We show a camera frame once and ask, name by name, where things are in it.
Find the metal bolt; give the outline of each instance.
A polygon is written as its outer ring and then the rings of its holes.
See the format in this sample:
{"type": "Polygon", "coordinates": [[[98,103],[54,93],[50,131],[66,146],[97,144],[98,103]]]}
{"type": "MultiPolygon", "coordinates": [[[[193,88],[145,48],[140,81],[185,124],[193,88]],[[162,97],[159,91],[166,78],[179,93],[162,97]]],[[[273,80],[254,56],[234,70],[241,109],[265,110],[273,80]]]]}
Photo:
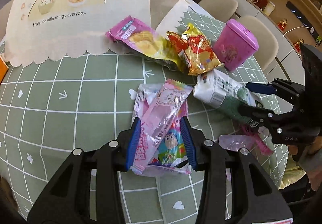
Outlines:
{"type": "Polygon", "coordinates": [[[248,155],[249,154],[249,150],[247,150],[246,148],[241,148],[240,149],[240,153],[243,155],[248,155]]]}
{"type": "Polygon", "coordinates": [[[73,150],[73,154],[75,156],[81,155],[81,153],[82,153],[82,150],[81,149],[75,149],[75,150],[73,150]]]}
{"type": "Polygon", "coordinates": [[[214,145],[214,142],[212,140],[205,140],[203,143],[208,147],[212,147],[214,145]]]}
{"type": "Polygon", "coordinates": [[[112,148],[115,148],[115,147],[117,147],[118,146],[118,142],[117,141],[110,141],[109,143],[108,143],[108,145],[110,146],[110,147],[112,147],[112,148]]]}

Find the snack bag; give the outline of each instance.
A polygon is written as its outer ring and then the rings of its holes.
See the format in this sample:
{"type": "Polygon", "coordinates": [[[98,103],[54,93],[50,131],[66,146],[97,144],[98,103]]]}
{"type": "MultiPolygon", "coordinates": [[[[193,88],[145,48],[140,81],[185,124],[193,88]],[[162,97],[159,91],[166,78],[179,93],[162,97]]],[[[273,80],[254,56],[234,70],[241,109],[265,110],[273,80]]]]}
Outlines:
{"type": "Polygon", "coordinates": [[[170,70],[185,69],[171,43],[142,21],[128,16],[106,32],[111,40],[122,42],[135,54],[148,57],[170,70]]]}
{"type": "Polygon", "coordinates": [[[189,68],[189,75],[199,75],[224,65],[214,54],[209,40],[191,23],[182,35],[175,32],[167,32],[167,35],[189,68]]]}
{"type": "MultiPolygon", "coordinates": [[[[192,89],[191,86],[168,79],[157,93],[141,119],[141,135],[131,167],[135,174],[142,174],[154,158],[192,89]]],[[[174,145],[175,140],[169,140],[171,149],[175,148],[174,145]]]]}
{"type": "Polygon", "coordinates": [[[194,97],[243,124],[249,124],[251,127],[259,124],[249,117],[241,116],[238,107],[245,103],[249,106],[263,108],[260,99],[249,89],[219,70],[213,69],[198,76],[194,87],[194,97]]]}
{"type": "MultiPolygon", "coordinates": [[[[142,118],[162,86],[163,84],[141,84],[139,86],[134,104],[132,123],[136,117],[142,118]]],[[[145,168],[142,175],[155,177],[166,173],[191,173],[191,166],[188,164],[186,149],[180,132],[180,119],[183,116],[188,116],[187,101],[183,103],[177,112],[170,130],[161,141],[152,161],[145,168]]]]}

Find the green tablecloth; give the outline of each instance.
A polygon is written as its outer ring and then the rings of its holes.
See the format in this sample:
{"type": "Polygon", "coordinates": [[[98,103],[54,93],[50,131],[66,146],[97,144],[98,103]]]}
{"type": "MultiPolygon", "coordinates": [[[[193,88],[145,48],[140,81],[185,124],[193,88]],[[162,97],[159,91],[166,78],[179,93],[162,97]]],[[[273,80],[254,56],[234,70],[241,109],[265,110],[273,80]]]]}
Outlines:
{"type": "MultiPolygon", "coordinates": [[[[225,23],[186,12],[179,32],[192,22],[212,41],[225,23]]],[[[251,56],[235,72],[227,72],[246,84],[267,82],[251,56]]],[[[41,65],[10,67],[0,85],[0,174],[12,185],[19,211],[28,215],[40,192],[74,148],[99,149],[130,128],[135,96],[143,83],[161,83],[167,78],[194,85],[195,78],[171,72],[133,55],[108,51],[100,56],[83,55],[41,65]]],[[[281,113],[275,96],[263,96],[266,108],[281,113]]],[[[209,139],[238,132],[230,118],[188,98],[189,120],[209,139]]],[[[252,153],[279,186],[288,156],[283,145],[266,144],[270,157],[257,148],[252,153]]],[[[95,173],[92,173],[91,215],[95,218],[95,173]]],[[[202,190],[203,172],[190,176],[149,178],[132,172],[120,173],[120,192],[127,223],[194,223],[202,190]]],[[[227,212],[231,215],[231,188],[227,182],[227,212]]]]}

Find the pink plastic container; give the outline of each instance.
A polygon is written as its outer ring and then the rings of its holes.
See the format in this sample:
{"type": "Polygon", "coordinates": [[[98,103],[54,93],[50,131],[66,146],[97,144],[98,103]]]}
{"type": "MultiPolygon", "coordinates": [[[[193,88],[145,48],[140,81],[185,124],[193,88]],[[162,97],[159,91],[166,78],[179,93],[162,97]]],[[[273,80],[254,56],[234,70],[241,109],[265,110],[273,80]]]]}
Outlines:
{"type": "Polygon", "coordinates": [[[258,42],[244,25],[230,19],[213,46],[213,51],[225,63],[226,69],[233,71],[258,51],[258,42]]]}

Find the chair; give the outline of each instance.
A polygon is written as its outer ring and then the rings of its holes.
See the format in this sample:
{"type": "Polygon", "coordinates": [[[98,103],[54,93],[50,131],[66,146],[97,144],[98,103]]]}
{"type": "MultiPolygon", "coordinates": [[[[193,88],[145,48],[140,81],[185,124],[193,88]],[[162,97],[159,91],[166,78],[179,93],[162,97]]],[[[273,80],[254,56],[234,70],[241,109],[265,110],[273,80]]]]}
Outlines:
{"type": "Polygon", "coordinates": [[[5,30],[7,29],[7,22],[12,3],[13,0],[8,2],[4,7],[0,9],[0,40],[5,36],[5,30]]]}
{"type": "Polygon", "coordinates": [[[202,0],[198,3],[213,18],[226,23],[235,13],[238,2],[236,0],[202,0]]]}
{"type": "Polygon", "coordinates": [[[257,38],[259,49],[254,54],[260,68],[264,71],[276,57],[279,43],[272,32],[260,20],[253,16],[243,16],[237,19],[257,38]]]}

